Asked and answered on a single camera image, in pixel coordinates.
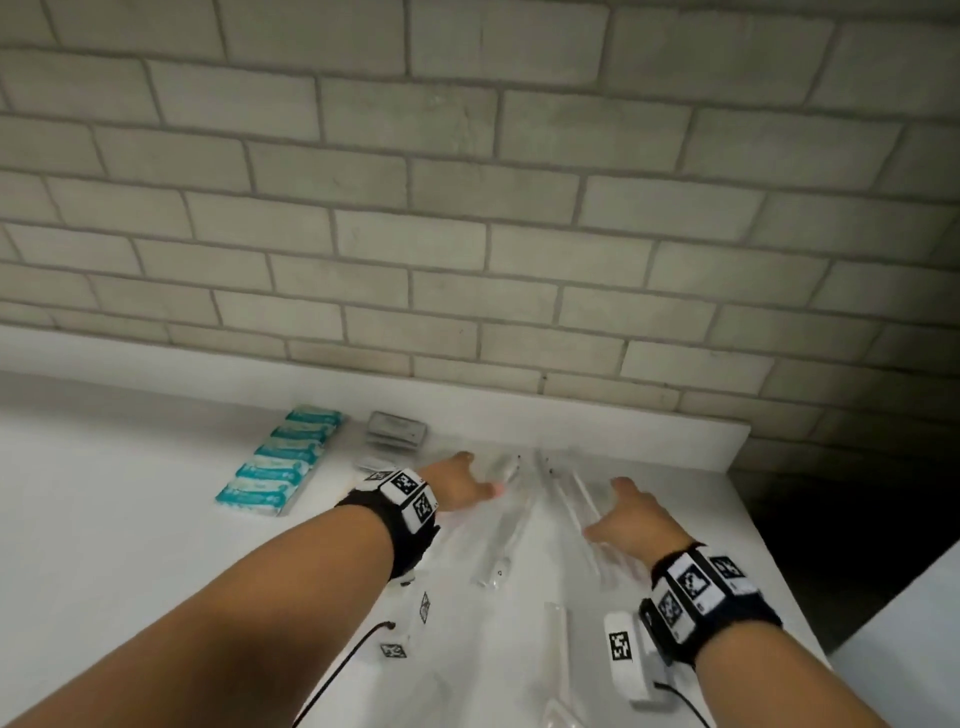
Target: white countertop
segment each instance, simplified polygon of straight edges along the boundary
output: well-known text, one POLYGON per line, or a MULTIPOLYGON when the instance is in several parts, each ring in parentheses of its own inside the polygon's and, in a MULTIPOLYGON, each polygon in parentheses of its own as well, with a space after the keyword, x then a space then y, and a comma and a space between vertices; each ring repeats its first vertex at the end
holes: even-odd
MULTIPOLYGON (((0 373, 0 723, 251 549, 336 502, 357 477, 350 462, 360 447, 359 424, 332 441, 290 515, 264 518, 214 504, 216 493, 282 416, 0 373)), ((480 470, 504 451, 443 437, 428 442, 426 451, 443 454, 461 447, 478 452, 480 470)), ((591 483, 630 476, 698 539, 726 550, 787 628, 823 658, 724 475, 601 457, 585 463, 591 483)), ((363 650, 304 725, 377 728, 387 716, 396 717, 417 684, 438 678, 443 704, 418 725, 537 725, 546 697, 541 680, 545 601, 571 609, 573 687, 589 728, 695 725, 683 707, 666 715, 632 714, 613 692, 602 618, 610 609, 635 608, 642 593, 637 587, 600 595, 574 538, 568 523, 541 499, 499 592, 470 586, 469 574, 455 564, 431 570, 424 578, 435 592, 431 617, 436 626, 424 638, 424 656, 385 666, 363 650)), ((374 608, 370 622, 384 610, 389 600, 374 608)), ((691 672, 678 675, 678 686, 703 705, 691 672)))

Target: wristband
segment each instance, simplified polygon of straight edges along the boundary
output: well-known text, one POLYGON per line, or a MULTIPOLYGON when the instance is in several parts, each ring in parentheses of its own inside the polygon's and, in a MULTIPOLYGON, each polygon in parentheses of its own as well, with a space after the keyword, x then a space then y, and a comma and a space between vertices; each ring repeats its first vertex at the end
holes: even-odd
POLYGON ((394 544, 391 579, 416 566, 440 531, 437 499, 412 470, 371 473, 337 505, 361 505, 383 521, 394 544))
POLYGON ((695 666, 703 646, 740 621, 783 627, 760 590, 733 560, 704 544, 664 556, 651 576, 653 598, 640 602, 640 619, 668 665, 695 666))

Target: black cable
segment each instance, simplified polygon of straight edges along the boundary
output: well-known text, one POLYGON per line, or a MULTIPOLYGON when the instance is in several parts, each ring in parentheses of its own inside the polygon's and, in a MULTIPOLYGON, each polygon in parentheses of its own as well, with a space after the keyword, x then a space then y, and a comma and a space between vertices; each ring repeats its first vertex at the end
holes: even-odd
POLYGON ((686 703, 686 707, 689 708, 691 711, 693 711, 693 714, 700 719, 700 722, 703 723, 704 726, 706 726, 706 728, 710 728, 710 724, 707 723, 707 719, 700 714, 700 711, 698 711, 694 707, 693 703, 691 703, 689 698, 686 695, 684 695, 682 692, 674 688, 672 685, 667 685, 666 683, 654 683, 654 687, 659 690, 672 692, 673 694, 675 694, 684 703, 686 703))
POLYGON ((330 687, 330 683, 332 683, 337 678, 337 675, 340 674, 340 670, 342 670, 347 665, 347 663, 350 661, 350 658, 357 653, 357 650, 363 646, 363 643, 366 642, 370 638, 370 636, 374 632, 376 632, 376 630, 382 629, 383 627, 387 627, 388 629, 394 629, 396 627, 396 622, 381 621, 370 632, 368 632, 366 635, 364 635, 360 639, 360 642, 358 642, 353 647, 349 655, 344 658, 344 661, 340 663, 340 665, 337 666, 335 670, 333 670, 333 674, 330 675, 330 679, 320 686, 320 689, 316 693, 314 693, 313 697, 310 698, 310 702, 303 707, 303 710, 300 711, 300 714, 297 716, 297 719, 294 720, 294 724, 293 726, 291 726, 291 728, 297 728, 297 726, 300 725, 300 722, 306 717, 306 714, 309 713, 311 708, 313 708, 314 703, 316 703, 320 699, 320 696, 324 694, 324 691, 330 687))

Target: brick wall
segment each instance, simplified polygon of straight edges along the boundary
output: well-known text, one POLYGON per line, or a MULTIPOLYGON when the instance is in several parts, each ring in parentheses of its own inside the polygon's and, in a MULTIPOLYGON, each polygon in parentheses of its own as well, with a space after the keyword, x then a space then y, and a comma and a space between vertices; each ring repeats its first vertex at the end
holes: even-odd
POLYGON ((960 0, 652 5, 0 0, 0 320, 956 462, 960 0))

